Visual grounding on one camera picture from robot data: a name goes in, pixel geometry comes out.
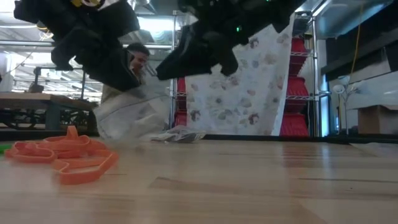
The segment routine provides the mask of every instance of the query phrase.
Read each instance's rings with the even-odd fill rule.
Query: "wooden table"
[[[7,224],[396,223],[398,158],[352,146],[200,141],[120,149],[99,181],[0,162]]]
[[[0,108],[46,110],[47,130],[60,130],[61,110],[89,111],[94,116],[90,103],[44,93],[0,93]]]

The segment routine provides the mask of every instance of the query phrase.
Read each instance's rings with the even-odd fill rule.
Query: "person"
[[[142,43],[133,43],[127,47],[127,50],[134,56],[134,59],[130,62],[129,68],[133,72],[134,76],[138,79],[141,85],[145,85],[142,69],[148,61],[150,52],[145,45]],[[101,103],[108,101],[118,95],[121,92],[110,86],[104,85],[101,97]]]

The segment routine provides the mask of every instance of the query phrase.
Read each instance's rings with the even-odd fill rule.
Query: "plastic bag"
[[[185,126],[174,127],[164,133],[149,136],[151,141],[191,143],[201,140],[206,133]]]
[[[148,134],[159,133],[169,117],[164,86],[140,86],[94,110],[99,135],[111,147],[135,147]]]

